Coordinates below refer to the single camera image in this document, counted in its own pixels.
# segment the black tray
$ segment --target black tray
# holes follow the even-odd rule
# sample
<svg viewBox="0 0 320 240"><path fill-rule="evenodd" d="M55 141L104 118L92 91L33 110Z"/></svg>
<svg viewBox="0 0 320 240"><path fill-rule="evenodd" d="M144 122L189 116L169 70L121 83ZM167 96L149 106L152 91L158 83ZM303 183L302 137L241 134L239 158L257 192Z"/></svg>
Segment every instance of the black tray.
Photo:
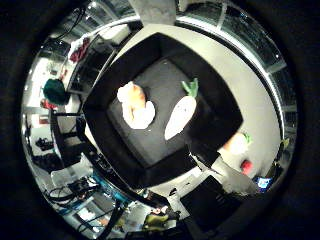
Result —
<svg viewBox="0 0 320 240"><path fill-rule="evenodd" d="M172 109L185 95L180 81L195 77L201 93L197 111L182 133L165 141ZM116 100L118 88L132 80L156 106L156 117L146 130L128 128ZM188 156L189 144L197 141L216 151L242 123L237 103L216 71L191 49L160 33L139 42L111 65L83 111L99 148L132 188L157 185L185 173L195 166Z"/></svg>

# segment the green leaf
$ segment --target green leaf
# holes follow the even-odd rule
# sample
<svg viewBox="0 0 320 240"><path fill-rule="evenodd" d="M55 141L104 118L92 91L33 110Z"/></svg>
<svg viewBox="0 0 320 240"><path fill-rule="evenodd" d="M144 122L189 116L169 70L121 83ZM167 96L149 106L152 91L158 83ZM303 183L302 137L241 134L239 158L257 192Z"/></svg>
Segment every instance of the green leaf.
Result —
<svg viewBox="0 0 320 240"><path fill-rule="evenodd" d="M196 98L199 89L198 79L194 78L194 80L190 83L186 83L185 81L182 81L181 83L188 95Z"/></svg>
<svg viewBox="0 0 320 240"><path fill-rule="evenodd" d="M190 95L191 89L188 86L188 84L185 81L182 81L181 83L182 83L182 86L183 86L184 90L188 93L188 95Z"/></svg>

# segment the green shirt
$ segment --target green shirt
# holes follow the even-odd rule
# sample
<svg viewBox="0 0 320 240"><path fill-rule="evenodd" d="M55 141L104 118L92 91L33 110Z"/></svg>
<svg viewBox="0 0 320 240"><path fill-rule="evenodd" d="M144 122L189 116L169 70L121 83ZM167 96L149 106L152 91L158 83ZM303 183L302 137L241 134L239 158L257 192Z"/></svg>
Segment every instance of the green shirt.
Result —
<svg viewBox="0 0 320 240"><path fill-rule="evenodd" d="M64 90L63 83L58 79L48 79L43 87L43 94L50 103L56 105L66 105L70 98L70 94Z"/></svg>

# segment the dark gray surface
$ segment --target dark gray surface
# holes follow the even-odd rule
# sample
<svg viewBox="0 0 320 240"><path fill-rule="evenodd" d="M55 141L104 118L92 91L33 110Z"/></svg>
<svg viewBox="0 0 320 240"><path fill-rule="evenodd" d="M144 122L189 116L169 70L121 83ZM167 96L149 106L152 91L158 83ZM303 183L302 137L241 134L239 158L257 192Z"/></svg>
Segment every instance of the dark gray surface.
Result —
<svg viewBox="0 0 320 240"><path fill-rule="evenodd" d="M154 63L134 79L152 101L156 115L147 129L131 129L122 117L121 103L115 99L108 109L108 116L124 142L144 167L150 167L159 160L181 149L187 139L188 125L184 131L169 141L164 131L176 103L186 95L181 81L188 77L170 61L164 59Z"/></svg>

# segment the carrot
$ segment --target carrot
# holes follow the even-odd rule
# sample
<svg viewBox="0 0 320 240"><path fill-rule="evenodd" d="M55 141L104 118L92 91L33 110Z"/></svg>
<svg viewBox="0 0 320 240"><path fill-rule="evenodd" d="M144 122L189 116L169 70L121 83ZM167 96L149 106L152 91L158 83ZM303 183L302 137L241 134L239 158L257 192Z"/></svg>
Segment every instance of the carrot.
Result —
<svg viewBox="0 0 320 240"><path fill-rule="evenodd" d="M197 107L196 96L199 89L198 79L195 78L194 81L189 84L184 81L181 83L188 95L181 98L173 108L164 132L164 138L166 140L174 137L184 129L191 120Z"/></svg>

